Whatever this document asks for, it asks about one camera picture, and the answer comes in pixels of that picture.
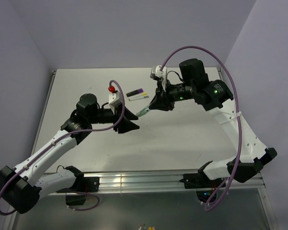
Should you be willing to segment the white grey-tip pen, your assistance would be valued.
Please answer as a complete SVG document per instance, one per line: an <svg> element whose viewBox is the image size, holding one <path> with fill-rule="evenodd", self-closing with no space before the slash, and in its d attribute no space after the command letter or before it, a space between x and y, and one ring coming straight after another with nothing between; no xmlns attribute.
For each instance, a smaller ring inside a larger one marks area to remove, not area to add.
<svg viewBox="0 0 288 230"><path fill-rule="evenodd" d="M129 100L129 101L136 101L136 100L142 100L142 99L144 99L144 97L134 98L134 99L131 99L131 100Z"/></svg>

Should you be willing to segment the green translucent marker pen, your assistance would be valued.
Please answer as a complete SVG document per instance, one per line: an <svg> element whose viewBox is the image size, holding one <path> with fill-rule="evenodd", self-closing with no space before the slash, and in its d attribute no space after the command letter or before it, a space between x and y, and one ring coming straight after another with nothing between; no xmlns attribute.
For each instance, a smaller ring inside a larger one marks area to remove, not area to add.
<svg viewBox="0 0 288 230"><path fill-rule="evenodd" d="M142 117L144 115L146 115L148 112L150 112L149 106L146 106L145 108L143 108L142 110L140 110L136 116L137 117Z"/></svg>

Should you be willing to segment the black purple marker pen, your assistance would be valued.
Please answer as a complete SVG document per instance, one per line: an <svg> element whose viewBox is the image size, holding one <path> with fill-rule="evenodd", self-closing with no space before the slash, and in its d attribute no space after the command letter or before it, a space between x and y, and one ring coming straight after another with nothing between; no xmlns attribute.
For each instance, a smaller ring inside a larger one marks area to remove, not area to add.
<svg viewBox="0 0 288 230"><path fill-rule="evenodd" d="M131 92L128 92L128 93L126 93L126 96L127 97L131 97L131 96L134 96L134 95L137 95L138 93L137 93L137 90L134 90L134 91L131 91Z"/></svg>

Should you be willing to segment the white yellow-tip pen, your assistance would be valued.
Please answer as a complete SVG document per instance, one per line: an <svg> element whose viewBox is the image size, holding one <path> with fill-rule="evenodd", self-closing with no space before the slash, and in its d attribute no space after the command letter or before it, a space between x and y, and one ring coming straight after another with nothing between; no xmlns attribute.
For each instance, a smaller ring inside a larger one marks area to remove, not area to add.
<svg viewBox="0 0 288 230"><path fill-rule="evenodd" d="M131 97L128 97L128 100L131 100L131 99L134 99L134 98L138 98L138 97L143 97L141 94L142 93L134 95L134 96L131 96Z"/></svg>

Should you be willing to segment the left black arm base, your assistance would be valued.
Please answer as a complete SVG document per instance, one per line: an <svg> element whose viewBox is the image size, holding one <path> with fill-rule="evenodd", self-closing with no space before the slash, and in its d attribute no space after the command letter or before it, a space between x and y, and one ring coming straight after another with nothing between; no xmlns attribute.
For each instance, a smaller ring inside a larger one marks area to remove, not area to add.
<svg viewBox="0 0 288 230"><path fill-rule="evenodd" d="M70 188L58 190L56 193L65 193L65 203L68 208L75 211L87 211L97 207L100 203L100 198L95 195L99 190L99 177L83 177ZM92 207L81 208L89 198L93 198L96 203Z"/></svg>

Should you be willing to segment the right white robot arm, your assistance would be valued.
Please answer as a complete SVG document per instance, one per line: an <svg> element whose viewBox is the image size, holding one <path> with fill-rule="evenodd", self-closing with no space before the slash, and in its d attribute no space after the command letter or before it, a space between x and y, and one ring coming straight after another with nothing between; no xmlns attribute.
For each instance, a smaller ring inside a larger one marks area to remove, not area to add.
<svg viewBox="0 0 288 230"><path fill-rule="evenodd" d="M244 183L259 173L276 156L274 148L267 147L255 135L241 112L236 111L233 93L222 80L209 80L204 64L196 58L179 64L182 82L171 84L167 69L152 68L150 77L157 81L149 110L172 111L175 102L194 100L223 128L240 157L210 161L198 171L199 184L208 187L215 179L229 178Z"/></svg>

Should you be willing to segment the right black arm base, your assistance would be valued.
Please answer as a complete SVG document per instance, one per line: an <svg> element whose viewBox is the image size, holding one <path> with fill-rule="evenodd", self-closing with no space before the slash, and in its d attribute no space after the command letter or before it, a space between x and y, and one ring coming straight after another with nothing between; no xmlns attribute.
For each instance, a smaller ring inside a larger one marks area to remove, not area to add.
<svg viewBox="0 0 288 230"><path fill-rule="evenodd" d="M185 189L196 189L196 195L200 202L206 203L211 194L224 180L210 180L204 173L185 173L179 180Z"/></svg>

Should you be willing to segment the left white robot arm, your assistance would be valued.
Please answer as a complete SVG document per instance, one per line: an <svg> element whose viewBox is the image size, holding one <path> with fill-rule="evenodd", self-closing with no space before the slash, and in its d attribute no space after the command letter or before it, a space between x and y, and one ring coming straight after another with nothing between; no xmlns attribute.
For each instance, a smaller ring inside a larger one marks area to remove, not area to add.
<svg viewBox="0 0 288 230"><path fill-rule="evenodd" d="M134 123L138 117L125 107L120 92L110 94L108 104L110 108L105 109L99 106L94 94L82 95L70 118L46 145L13 168L5 166L0 170L0 200L13 207L13 212L23 214L41 198L60 190L87 194L84 173L74 166L49 176L44 173L92 133L93 124L110 124L109 129L119 134L140 128Z"/></svg>

